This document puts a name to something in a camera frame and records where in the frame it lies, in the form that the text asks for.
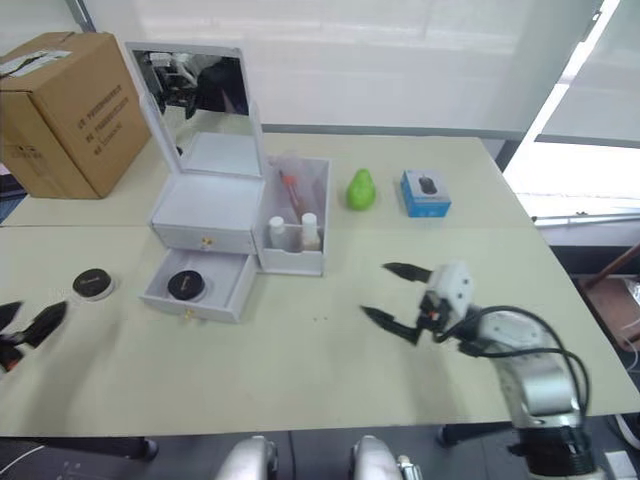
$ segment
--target green pear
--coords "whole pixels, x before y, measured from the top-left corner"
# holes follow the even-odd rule
[[[376,200],[376,186],[369,170],[361,168],[356,172],[347,188],[347,205],[352,210],[366,210]]]

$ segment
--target white sticker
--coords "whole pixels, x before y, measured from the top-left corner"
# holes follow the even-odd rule
[[[28,53],[0,65],[0,76],[22,77],[68,55],[71,55],[71,52],[66,50],[38,50]]]

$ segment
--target white bottle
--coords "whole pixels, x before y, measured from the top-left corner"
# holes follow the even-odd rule
[[[284,226],[284,218],[271,217],[269,220],[269,239],[271,248],[287,250],[287,232]]]
[[[318,235],[318,218],[313,213],[302,216],[302,250],[319,251],[320,235]]]

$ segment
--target mirror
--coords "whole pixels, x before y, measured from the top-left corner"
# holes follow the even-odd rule
[[[129,48],[175,141],[183,171],[260,175],[239,51],[154,44]]]

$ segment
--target table surface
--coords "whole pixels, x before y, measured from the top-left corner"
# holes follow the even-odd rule
[[[153,204],[164,168],[153,145],[127,173],[119,200],[67,202],[50,213],[61,225],[80,226],[0,229],[0,252],[11,252],[0,259],[0,303],[26,301],[11,329],[72,298],[58,331],[2,379],[0,434],[159,435],[508,418],[488,361],[461,355],[455,342],[434,345],[425,337],[411,347],[360,312],[359,305],[376,305],[409,323],[416,317],[424,287],[379,267],[388,261],[429,268],[465,260],[476,303],[541,314],[585,360],[592,414],[638,410],[640,396],[615,352],[478,140],[274,134],[266,143],[270,152],[334,159],[330,255],[323,278],[259,275],[239,325],[186,321],[138,299],[165,249],[145,225],[148,212],[123,212],[118,202]],[[151,170],[146,175],[143,164]],[[351,212],[342,192],[363,166],[379,198],[371,211]],[[453,199],[446,218],[405,216],[400,169],[418,166],[443,173]],[[13,225],[47,216],[44,202],[31,204]],[[97,222],[105,225],[92,226]],[[111,272],[117,289],[100,302],[73,300],[73,278],[94,266]],[[304,306],[292,301],[298,298]]]

